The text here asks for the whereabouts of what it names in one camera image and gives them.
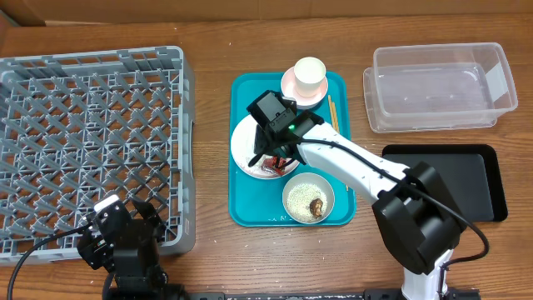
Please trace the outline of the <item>red snack wrapper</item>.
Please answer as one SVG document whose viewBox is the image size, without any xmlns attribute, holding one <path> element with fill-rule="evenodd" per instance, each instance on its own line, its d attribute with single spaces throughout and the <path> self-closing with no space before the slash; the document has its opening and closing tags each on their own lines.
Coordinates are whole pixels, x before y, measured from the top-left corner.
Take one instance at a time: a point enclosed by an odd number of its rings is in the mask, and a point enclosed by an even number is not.
<svg viewBox="0 0 533 300">
<path fill-rule="evenodd" d="M 283 157 L 265 157 L 262 161 L 261 170 L 266 173 L 282 176 L 286 173 L 286 167 L 293 163 L 292 159 Z"/>
</svg>

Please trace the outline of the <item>white round plate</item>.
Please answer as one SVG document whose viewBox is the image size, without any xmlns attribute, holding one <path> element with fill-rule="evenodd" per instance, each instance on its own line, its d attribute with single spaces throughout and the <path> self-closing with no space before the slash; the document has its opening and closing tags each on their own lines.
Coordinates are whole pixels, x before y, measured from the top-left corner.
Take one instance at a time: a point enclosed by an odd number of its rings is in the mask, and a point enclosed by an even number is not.
<svg viewBox="0 0 533 300">
<path fill-rule="evenodd" d="M 235 127 L 230 142 L 231 155 L 235 164 L 247 175 L 258 179 L 276 179 L 292 173 L 299 166 L 295 161 L 284 168 L 283 171 L 273 171 L 269 169 L 264 161 L 272 160 L 272 156 L 263 155 L 262 158 L 252 167 L 248 163 L 255 157 L 254 145 L 257 122 L 248 115 L 243 118 Z"/>
</svg>

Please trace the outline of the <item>white paper cup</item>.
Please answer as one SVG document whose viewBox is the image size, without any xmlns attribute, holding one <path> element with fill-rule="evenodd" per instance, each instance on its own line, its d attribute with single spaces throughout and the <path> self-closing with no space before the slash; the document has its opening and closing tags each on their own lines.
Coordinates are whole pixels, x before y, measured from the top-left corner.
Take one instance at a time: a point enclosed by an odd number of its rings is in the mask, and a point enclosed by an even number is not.
<svg viewBox="0 0 533 300">
<path fill-rule="evenodd" d="M 296 91 L 303 97 L 314 96 L 326 77 L 325 64 L 316 57 L 303 57 L 293 68 Z"/>
</svg>

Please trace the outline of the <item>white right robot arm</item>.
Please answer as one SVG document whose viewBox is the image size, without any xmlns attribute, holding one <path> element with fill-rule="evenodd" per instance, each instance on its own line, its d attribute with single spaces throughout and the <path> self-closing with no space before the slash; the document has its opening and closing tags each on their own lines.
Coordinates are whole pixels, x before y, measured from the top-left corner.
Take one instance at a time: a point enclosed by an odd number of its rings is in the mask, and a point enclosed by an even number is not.
<svg viewBox="0 0 533 300">
<path fill-rule="evenodd" d="M 466 229 L 461 210 L 429 164 L 391 162 L 343 137 L 319 115 L 267 90 L 247 111 L 254 152 L 289 158 L 345 183 L 372 207 L 389 253 L 404 268 L 404 299 L 446 299 L 446 272 Z"/>
</svg>

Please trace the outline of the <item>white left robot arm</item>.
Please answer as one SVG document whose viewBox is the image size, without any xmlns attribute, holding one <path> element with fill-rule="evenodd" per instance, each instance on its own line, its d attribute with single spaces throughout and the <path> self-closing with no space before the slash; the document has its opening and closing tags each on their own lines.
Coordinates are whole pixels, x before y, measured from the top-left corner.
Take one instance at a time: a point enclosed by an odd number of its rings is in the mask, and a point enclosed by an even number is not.
<svg viewBox="0 0 533 300">
<path fill-rule="evenodd" d="M 88 214 L 88 228 L 77 244 L 81 258 L 94 270 L 108 272 L 104 299 L 174 299 L 189 295 L 170 284 L 159 261 L 158 243 L 166 225 L 149 202 L 133 202 L 134 218 L 118 195 L 106 197 Z"/>
</svg>

